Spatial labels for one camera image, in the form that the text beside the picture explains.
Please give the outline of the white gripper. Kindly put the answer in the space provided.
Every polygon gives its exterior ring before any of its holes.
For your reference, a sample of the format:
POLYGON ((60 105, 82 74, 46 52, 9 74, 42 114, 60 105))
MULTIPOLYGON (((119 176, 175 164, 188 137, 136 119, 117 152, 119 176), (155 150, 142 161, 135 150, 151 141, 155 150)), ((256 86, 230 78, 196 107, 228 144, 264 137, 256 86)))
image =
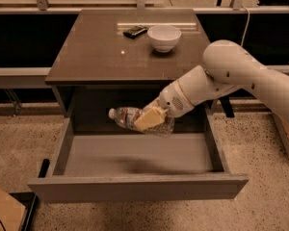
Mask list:
POLYGON ((143 113, 136 119, 134 125, 139 131, 144 131, 164 123, 166 115, 182 117, 194 107, 185 96, 179 82, 174 81, 163 88, 159 99, 154 99, 143 107, 143 113))

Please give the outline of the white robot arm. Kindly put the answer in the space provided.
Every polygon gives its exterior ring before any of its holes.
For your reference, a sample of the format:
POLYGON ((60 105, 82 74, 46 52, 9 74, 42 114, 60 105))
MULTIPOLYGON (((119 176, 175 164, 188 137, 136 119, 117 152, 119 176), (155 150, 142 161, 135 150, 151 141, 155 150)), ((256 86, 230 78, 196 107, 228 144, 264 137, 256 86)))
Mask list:
POLYGON ((289 124, 289 76, 261 64, 240 45, 217 40, 204 50, 201 65, 170 83, 144 107, 136 128, 155 127, 238 89, 252 94, 289 124))

